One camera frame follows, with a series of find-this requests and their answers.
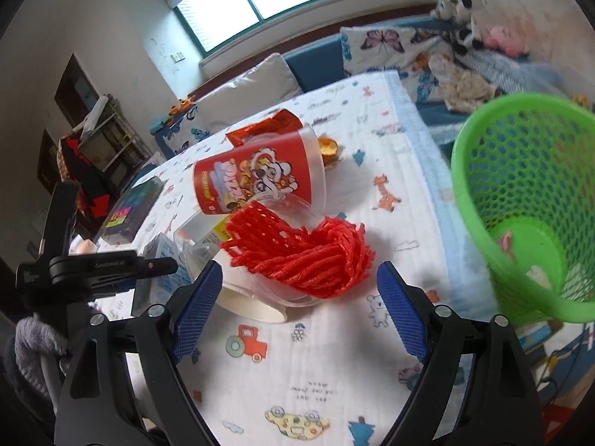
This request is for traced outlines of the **butterfly print pillow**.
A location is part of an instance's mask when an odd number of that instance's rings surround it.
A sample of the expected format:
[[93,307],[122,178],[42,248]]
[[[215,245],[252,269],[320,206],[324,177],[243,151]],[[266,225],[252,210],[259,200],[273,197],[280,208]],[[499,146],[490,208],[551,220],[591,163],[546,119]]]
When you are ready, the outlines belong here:
[[435,54],[453,58],[448,35],[413,27],[342,27],[343,68],[349,77],[365,72],[396,71],[415,103],[443,101],[439,81],[430,69]]

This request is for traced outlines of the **orange chocolate wafer packet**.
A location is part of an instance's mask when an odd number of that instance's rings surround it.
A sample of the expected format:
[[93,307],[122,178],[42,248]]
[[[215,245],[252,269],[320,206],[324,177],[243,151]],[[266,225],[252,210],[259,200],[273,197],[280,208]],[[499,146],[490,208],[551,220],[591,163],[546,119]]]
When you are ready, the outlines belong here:
[[287,109],[280,109],[260,122],[227,132],[226,138],[233,147],[241,147],[259,138],[292,133],[302,128],[303,123],[295,114]]

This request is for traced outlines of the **red cartoon snack cup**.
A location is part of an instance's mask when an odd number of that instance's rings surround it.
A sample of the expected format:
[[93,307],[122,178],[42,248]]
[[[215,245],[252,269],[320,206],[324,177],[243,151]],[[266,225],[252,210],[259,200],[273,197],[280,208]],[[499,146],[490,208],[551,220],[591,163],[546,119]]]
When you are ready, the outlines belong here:
[[197,161],[194,193],[205,214],[226,214],[253,200],[275,203],[294,196],[319,213],[326,177],[319,141],[310,127],[257,138]]

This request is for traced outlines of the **cartoon print white tablecloth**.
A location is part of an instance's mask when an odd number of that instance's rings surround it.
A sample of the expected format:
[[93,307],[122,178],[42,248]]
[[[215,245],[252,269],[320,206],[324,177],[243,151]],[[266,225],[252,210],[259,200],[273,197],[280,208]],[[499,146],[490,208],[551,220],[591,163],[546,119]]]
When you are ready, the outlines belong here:
[[163,194],[133,247],[199,215],[200,165],[220,164],[236,187],[274,178],[272,201],[230,219],[235,247],[249,257],[239,266],[227,252],[217,259],[226,288],[282,293],[282,315],[265,323],[216,305],[178,369],[223,445],[377,445],[408,399],[398,375],[417,363],[377,290],[377,268],[391,262],[408,284],[478,320],[497,310],[489,272],[396,72],[346,78],[284,106],[339,145],[323,173],[323,210],[296,199],[306,187],[296,157],[266,143],[230,158],[217,133],[155,168]]

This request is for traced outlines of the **green plastic mesh basket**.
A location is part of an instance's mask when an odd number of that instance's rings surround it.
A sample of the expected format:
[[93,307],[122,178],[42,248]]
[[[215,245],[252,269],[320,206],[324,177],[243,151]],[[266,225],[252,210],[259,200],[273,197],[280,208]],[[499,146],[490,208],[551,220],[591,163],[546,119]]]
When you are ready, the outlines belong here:
[[451,160],[455,201],[513,323],[594,319],[594,115],[545,94],[475,111]]

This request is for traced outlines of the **metal storage rack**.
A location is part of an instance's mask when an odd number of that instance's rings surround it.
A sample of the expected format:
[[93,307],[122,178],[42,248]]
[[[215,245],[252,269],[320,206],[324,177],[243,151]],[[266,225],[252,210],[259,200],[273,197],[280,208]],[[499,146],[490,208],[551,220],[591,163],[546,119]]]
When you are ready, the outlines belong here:
[[123,116],[119,102],[106,95],[58,142],[58,169],[62,179],[75,180],[76,171],[91,166],[114,185],[124,187],[151,155]]

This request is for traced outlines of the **grey sofa cushion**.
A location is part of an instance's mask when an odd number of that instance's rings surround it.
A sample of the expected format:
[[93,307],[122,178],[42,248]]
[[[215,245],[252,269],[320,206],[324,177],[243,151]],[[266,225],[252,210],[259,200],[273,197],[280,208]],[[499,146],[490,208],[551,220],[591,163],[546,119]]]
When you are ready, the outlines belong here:
[[271,54],[198,99],[200,123],[204,130],[216,133],[302,93],[284,58]]

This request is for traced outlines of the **pink plush toy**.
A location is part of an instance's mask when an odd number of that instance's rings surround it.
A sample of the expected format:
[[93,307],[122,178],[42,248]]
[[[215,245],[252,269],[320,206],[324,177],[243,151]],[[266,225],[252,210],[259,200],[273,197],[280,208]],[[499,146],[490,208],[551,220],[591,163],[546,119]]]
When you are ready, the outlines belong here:
[[501,51],[509,58],[521,58],[530,54],[524,39],[507,26],[493,25],[486,27],[484,45],[494,51]]

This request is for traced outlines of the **red mesh net bag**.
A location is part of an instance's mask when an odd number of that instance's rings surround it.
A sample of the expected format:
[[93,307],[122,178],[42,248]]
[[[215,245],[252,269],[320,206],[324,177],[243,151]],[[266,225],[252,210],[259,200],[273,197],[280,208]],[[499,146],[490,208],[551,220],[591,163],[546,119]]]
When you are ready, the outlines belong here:
[[221,249],[233,267],[318,298],[336,298],[368,276],[375,253],[365,226],[325,217],[317,227],[292,227],[258,201],[233,213]]

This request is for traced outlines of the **beige paper cup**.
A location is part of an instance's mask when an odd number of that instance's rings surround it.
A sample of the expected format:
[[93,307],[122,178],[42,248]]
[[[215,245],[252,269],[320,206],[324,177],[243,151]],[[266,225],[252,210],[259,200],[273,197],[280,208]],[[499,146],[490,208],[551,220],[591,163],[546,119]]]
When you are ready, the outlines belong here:
[[286,308],[268,295],[258,278],[241,267],[231,266],[231,256],[220,250],[214,260],[221,266],[223,284],[216,303],[238,316],[263,322],[285,323]]

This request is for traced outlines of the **gold foil wrapper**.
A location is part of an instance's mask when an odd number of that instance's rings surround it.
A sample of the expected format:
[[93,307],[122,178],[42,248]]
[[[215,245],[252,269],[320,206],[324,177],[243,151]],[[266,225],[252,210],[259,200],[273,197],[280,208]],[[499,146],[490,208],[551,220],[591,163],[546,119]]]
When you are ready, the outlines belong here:
[[332,138],[318,138],[319,151],[325,167],[336,165],[342,154],[342,147]]

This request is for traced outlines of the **blue sofa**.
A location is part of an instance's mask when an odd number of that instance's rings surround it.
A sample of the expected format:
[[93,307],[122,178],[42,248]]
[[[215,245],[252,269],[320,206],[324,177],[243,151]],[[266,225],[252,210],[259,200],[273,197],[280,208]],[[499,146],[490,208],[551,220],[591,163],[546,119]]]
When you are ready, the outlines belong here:
[[[446,22],[434,20],[427,15],[382,21],[379,25],[413,27],[421,30],[446,30],[448,28]],[[282,57],[304,93],[323,88],[325,85],[333,84],[345,77],[343,42],[339,33],[305,44],[282,54]],[[443,103],[420,103],[416,107],[428,126],[452,125],[460,123],[464,119],[463,114],[450,113]],[[171,148],[173,141],[170,140],[170,137],[173,136],[174,131],[179,129],[180,126],[176,125],[173,130],[170,130],[159,120],[149,127],[152,137],[166,159],[176,155],[176,152]]]

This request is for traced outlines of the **beige baby clothes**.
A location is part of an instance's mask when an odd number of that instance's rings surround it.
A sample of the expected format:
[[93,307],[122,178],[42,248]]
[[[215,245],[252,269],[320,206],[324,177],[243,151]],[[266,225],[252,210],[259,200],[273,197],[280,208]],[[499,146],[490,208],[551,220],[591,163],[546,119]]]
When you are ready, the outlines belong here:
[[449,55],[433,54],[429,68],[451,113],[472,114],[503,94],[497,85],[490,84],[475,71],[460,67]]

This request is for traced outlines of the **black white plush toy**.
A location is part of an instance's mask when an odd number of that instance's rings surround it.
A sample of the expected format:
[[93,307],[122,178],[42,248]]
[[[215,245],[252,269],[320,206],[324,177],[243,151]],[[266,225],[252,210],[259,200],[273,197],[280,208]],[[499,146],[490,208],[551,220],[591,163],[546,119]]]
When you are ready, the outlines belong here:
[[451,23],[449,41],[455,54],[465,55],[470,49],[479,51],[484,47],[473,11],[473,0],[440,0],[430,12],[433,19]]

